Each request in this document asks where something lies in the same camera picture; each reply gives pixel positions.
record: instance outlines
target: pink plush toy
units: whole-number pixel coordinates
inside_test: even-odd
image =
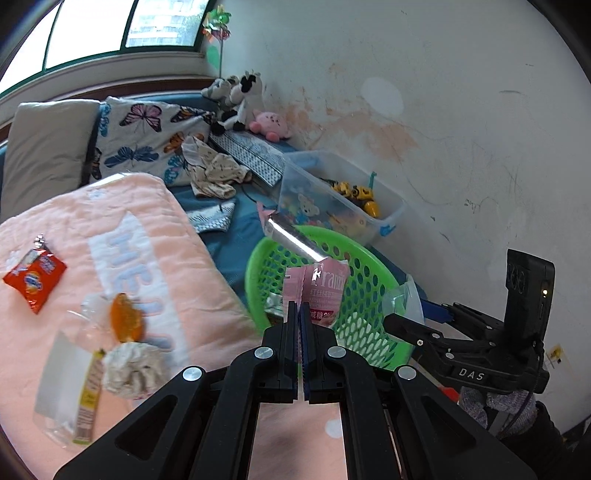
[[[287,120],[281,115],[272,112],[261,112],[254,110],[255,121],[248,126],[254,134],[264,135],[269,142],[278,142],[282,138],[291,137]]]

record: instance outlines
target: sticker on wall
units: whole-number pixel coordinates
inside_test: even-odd
[[[546,350],[544,355],[544,365],[550,375],[568,375],[574,381],[581,381],[578,373],[574,370],[569,358],[566,356],[562,346],[558,343],[549,350]]]
[[[403,112],[402,94],[393,83],[380,77],[370,77],[361,86],[361,96],[380,115],[394,119]]]

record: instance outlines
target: window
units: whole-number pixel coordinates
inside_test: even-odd
[[[204,0],[139,0],[125,46],[191,46],[206,8]]]
[[[40,20],[0,79],[0,96],[79,60],[143,50],[198,50],[215,0],[63,0]]]

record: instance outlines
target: pink blanket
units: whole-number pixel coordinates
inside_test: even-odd
[[[67,310],[89,293],[127,291],[145,300],[148,334],[173,347],[178,368],[228,365],[259,345],[252,321],[215,268],[186,214],[161,180],[134,174],[61,195],[0,225],[2,276],[43,233],[68,269],[39,315],[0,283],[0,421],[39,480],[49,480],[72,453],[33,423],[43,366]],[[103,393],[95,436],[127,413]],[[346,478],[336,405],[261,408],[252,479]]]

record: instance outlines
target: gray cloth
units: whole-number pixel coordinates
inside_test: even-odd
[[[513,420],[521,405],[523,404],[528,392],[525,390],[518,390],[510,395],[499,395],[496,393],[486,394],[486,405],[494,410],[509,414],[503,428]],[[476,420],[481,427],[488,428],[488,417],[485,411],[485,398],[482,392],[474,390],[473,388],[462,387],[460,391],[459,406],[474,420]],[[504,432],[501,430],[498,434],[499,438],[510,437],[513,435],[521,435],[527,432],[535,423],[538,410],[535,407],[534,395],[529,399],[523,413],[515,421],[509,430]]]

